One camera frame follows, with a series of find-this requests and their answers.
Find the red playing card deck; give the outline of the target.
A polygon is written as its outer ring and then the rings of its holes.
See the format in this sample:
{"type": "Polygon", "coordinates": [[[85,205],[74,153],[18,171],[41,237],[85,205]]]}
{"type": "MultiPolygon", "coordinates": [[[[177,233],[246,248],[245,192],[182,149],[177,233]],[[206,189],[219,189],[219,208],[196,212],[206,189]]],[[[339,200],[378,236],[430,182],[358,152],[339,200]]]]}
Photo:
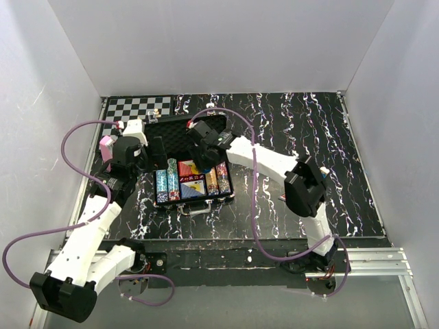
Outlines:
{"type": "Polygon", "coordinates": [[[178,173],[180,176],[199,175],[194,174],[191,170],[192,164],[195,164],[193,160],[183,160],[178,162],[178,173]]]}

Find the blue playing card deck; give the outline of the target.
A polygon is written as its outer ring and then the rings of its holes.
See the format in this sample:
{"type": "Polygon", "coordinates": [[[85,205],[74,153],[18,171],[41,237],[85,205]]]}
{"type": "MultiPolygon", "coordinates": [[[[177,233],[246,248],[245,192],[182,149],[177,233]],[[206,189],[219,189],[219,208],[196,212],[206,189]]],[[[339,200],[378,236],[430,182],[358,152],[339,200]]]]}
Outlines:
{"type": "Polygon", "coordinates": [[[206,195],[205,183],[203,180],[182,182],[180,184],[180,192],[182,199],[204,197],[206,195]]]}

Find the yellow big blind button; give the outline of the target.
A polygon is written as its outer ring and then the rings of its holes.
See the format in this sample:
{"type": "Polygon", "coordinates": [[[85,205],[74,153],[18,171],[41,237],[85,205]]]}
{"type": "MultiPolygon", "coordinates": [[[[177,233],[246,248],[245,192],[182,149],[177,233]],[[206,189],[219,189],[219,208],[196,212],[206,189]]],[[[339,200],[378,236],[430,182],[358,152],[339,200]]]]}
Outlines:
{"type": "Polygon", "coordinates": [[[192,172],[193,172],[194,174],[199,174],[199,173],[200,173],[199,169],[196,167],[195,164],[192,164],[192,166],[191,166],[191,170],[192,170],[192,172]]]}

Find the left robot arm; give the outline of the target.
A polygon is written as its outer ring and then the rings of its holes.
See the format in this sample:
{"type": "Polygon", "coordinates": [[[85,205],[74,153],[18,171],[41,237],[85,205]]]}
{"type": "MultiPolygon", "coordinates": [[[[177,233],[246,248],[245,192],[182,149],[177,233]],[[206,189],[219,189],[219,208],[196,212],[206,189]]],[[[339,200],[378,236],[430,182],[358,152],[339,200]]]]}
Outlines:
{"type": "Polygon", "coordinates": [[[93,185],[78,226],[45,273],[36,272],[30,279],[29,287],[43,310],[82,323],[93,312],[98,295],[114,280],[166,278],[154,271],[144,244],[128,238],[93,261],[147,165],[145,135],[121,136],[112,146],[112,158],[89,177],[93,185]]]}

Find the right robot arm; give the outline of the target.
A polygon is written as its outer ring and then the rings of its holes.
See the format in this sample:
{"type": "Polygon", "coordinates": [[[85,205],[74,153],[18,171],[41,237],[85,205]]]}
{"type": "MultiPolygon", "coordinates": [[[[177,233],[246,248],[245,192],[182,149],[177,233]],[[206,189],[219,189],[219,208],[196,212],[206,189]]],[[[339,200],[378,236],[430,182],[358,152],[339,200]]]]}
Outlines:
{"type": "Polygon", "coordinates": [[[200,120],[189,121],[187,135],[193,141],[189,150],[199,169],[209,169],[227,160],[232,164],[253,169],[278,182],[285,190],[289,210],[302,218],[308,250],[293,256],[277,257],[259,250],[278,262],[292,262],[301,258],[318,272],[326,272],[335,264],[337,243],[329,227],[326,212],[329,170],[319,167],[313,157],[301,160],[266,149],[231,130],[217,132],[200,120]]]}

